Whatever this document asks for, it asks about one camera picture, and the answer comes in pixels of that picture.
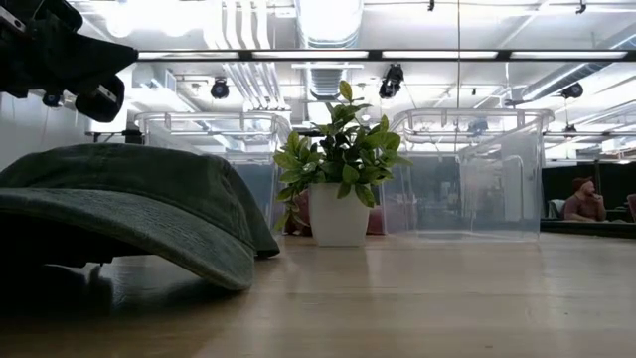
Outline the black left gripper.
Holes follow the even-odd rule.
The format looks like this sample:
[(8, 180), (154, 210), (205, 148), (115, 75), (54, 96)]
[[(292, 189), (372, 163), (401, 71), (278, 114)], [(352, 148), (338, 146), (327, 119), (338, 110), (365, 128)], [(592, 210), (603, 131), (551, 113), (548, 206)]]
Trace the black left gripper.
[(87, 37), (55, 15), (24, 23), (1, 17), (1, 90), (93, 93), (135, 63), (138, 51)]

